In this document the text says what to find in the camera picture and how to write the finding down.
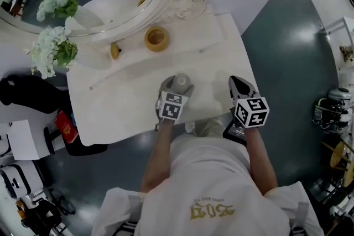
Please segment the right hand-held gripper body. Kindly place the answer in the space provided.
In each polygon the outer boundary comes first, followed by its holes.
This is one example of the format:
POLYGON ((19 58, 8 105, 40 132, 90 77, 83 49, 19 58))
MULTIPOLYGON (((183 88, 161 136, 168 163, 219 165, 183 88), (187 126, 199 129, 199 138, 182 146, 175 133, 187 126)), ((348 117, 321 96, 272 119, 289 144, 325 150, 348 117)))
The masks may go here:
POLYGON ((236 91, 231 91, 231 113, 236 121, 244 128, 257 128, 265 125, 269 114, 269 106, 265 97, 261 97, 256 90, 242 96, 236 91))

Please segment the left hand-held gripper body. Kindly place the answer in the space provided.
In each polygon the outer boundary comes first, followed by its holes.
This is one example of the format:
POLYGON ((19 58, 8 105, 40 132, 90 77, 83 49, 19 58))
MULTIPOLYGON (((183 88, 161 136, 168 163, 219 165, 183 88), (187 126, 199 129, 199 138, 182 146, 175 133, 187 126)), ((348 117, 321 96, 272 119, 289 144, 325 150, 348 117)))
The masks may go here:
POLYGON ((173 123, 180 119, 182 112, 191 96, 184 96, 185 91, 159 91, 158 99, 155 103, 155 112, 158 122, 155 125, 155 130, 159 126, 170 120, 173 123))

